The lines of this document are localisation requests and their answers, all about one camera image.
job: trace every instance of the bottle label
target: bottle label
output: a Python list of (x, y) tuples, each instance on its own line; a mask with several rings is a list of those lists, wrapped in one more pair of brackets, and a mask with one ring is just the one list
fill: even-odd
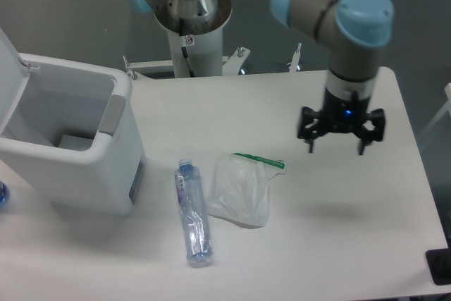
[(180, 174), (175, 175), (175, 187), (177, 188), (177, 198), (178, 203), (180, 204), (180, 201), (182, 201), (185, 196), (185, 180)]

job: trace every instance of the gray floor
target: gray floor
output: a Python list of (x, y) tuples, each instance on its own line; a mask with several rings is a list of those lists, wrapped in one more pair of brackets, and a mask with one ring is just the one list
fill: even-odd
[[(251, 49), (250, 73), (285, 71), (298, 42), (305, 70), (326, 68), (327, 51), (279, 25), (268, 0), (232, 1), (224, 53), (238, 46)], [(385, 65), (397, 75), (417, 136), (445, 103), (443, 88), (451, 82), (451, 0), (392, 1), (395, 27)], [(170, 58), (152, 14), (134, 14), (124, 0), (0, 0), (0, 27), (25, 53), (121, 69), (123, 54), (130, 62)], [(451, 210), (449, 132), (451, 118), (445, 117), (421, 153), (440, 216)]]

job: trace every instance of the metal bracket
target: metal bracket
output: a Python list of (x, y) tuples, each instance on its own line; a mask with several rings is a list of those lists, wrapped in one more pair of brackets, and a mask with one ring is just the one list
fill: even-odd
[(235, 53), (228, 57), (228, 60), (223, 64), (223, 75), (244, 75), (246, 71), (243, 64), (250, 54), (250, 49), (238, 47)]
[(291, 62), (287, 63), (289, 73), (300, 72), (302, 70), (302, 65), (299, 64), (299, 59), (301, 58), (301, 48), (302, 43), (300, 42), (297, 45), (297, 50), (294, 52)]
[[(223, 56), (223, 75), (245, 74), (242, 66), (250, 54), (251, 51), (249, 49), (239, 47), (232, 56)], [(126, 56), (123, 56), (123, 60), (125, 72), (133, 80), (137, 79), (137, 72), (155, 74), (174, 71), (172, 60), (128, 63)]]
[(440, 128), (436, 128), (436, 126), (438, 125), (438, 122), (442, 119), (442, 117), (446, 116), (446, 113), (449, 113), (449, 115), (451, 116), (451, 83), (445, 86), (445, 93), (447, 101), (418, 134), (417, 143), (421, 151), (427, 148), (429, 143), (438, 133), (438, 130), (440, 130)]

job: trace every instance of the white table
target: white table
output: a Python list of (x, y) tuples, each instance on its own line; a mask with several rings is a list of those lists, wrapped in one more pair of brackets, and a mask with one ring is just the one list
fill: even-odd
[[(325, 72), (133, 83), (148, 157), (134, 211), (48, 203), (3, 164), (0, 300), (360, 300), (446, 293), (424, 252), (446, 246), (395, 76), (382, 68), (371, 106), (385, 141), (357, 155), (353, 135), (298, 140), (301, 106), (321, 107)], [(200, 167), (206, 195), (222, 153), (284, 159), (266, 227), (209, 217), (214, 265), (188, 266), (173, 171)]]

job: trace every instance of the bottle cap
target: bottle cap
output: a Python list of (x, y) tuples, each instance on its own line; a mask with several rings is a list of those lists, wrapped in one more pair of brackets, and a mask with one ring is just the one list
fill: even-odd
[(0, 181), (0, 209), (8, 202), (9, 200), (9, 189)]
[(183, 165), (192, 165), (192, 161), (189, 158), (184, 158), (184, 159), (180, 159), (178, 161), (178, 166), (183, 166)]

